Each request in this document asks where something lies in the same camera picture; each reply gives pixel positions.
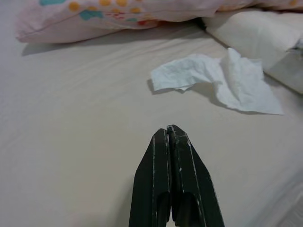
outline orange polka dot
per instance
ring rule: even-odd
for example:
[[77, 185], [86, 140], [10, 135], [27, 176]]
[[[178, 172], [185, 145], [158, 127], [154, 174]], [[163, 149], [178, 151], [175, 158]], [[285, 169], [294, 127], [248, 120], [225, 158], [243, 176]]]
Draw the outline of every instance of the orange polka dot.
[[119, 9], [112, 9], [111, 11], [112, 11], [112, 13], [120, 13]]
[[76, 12], [77, 10], [79, 10], [80, 5], [79, 5], [79, 3], [72, 1], [69, 5], [69, 8], [70, 8], [70, 11]]
[[90, 7], [88, 7], [87, 8], [89, 11], [97, 11], [98, 9], [97, 9], [97, 7], [95, 7], [95, 6], [90, 6]]
[[291, 1], [289, 2], [289, 5], [290, 5], [290, 6], [295, 6], [297, 3], [298, 3], [298, 0], [291, 0]]
[[127, 5], [127, 0], [116, 0], [118, 6], [125, 7]]
[[110, 0], [99, 0], [101, 6], [109, 6]]
[[136, 7], [136, 8], [131, 8], [131, 13], [141, 13], [141, 9]]

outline white tissue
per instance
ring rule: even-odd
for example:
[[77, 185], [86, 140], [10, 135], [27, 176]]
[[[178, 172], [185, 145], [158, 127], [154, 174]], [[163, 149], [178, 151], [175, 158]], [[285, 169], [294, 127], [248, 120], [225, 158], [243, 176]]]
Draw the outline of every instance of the white tissue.
[[261, 60], [242, 58], [232, 48], [221, 61], [203, 54], [171, 61], [153, 70], [151, 79], [155, 91], [186, 90], [196, 83], [212, 83], [217, 99], [228, 108], [283, 115], [264, 82]]

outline crumpled tissue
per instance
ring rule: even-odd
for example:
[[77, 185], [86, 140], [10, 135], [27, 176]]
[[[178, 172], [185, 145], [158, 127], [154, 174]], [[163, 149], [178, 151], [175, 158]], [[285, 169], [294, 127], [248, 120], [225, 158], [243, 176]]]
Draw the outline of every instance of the crumpled tissue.
[[233, 48], [222, 59], [192, 54], [151, 72], [154, 90], [187, 90], [196, 83], [212, 83], [217, 99], [228, 108], [283, 115], [278, 100], [264, 82], [261, 60], [242, 58]]

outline pink pillowcase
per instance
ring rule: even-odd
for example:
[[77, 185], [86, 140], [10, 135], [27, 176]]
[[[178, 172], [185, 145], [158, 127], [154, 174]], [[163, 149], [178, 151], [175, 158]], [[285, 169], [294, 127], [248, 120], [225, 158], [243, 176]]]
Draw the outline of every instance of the pink pillowcase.
[[256, 4], [303, 9], [303, 0], [29, 0], [18, 15], [16, 33], [26, 43], [69, 43]]

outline white bed sheet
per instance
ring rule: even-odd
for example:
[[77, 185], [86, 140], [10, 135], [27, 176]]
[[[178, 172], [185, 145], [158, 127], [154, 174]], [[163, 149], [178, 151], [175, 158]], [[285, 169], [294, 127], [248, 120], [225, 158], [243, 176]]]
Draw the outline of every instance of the white bed sheet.
[[165, 62], [226, 54], [194, 25], [26, 45], [11, 32], [18, 8], [0, 2], [1, 227], [128, 226], [134, 173], [168, 124], [210, 171], [227, 227], [255, 226], [302, 171], [302, 96], [275, 81], [285, 116], [223, 108], [209, 85], [151, 91], [150, 71]]

